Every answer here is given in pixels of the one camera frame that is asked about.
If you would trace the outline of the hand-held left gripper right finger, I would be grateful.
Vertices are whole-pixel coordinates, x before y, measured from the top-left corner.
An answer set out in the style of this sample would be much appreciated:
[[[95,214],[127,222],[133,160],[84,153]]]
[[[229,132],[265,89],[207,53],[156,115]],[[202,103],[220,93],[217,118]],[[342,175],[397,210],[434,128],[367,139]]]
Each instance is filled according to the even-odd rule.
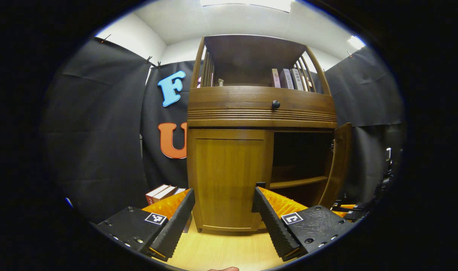
[[[315,254],[356,226],[329,208],[306,207],[263,187],[255,187],[252,212],[262,217],[283,261]]]

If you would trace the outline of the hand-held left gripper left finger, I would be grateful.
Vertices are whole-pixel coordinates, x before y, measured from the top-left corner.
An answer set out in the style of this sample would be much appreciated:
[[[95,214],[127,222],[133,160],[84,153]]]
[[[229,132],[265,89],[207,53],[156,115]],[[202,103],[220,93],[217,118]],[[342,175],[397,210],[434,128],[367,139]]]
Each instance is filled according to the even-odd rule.
[[[193,189],[175,194],[145,210],[127,207],[97,224],[97,230],[129,249],[167,261],[191,217]]]

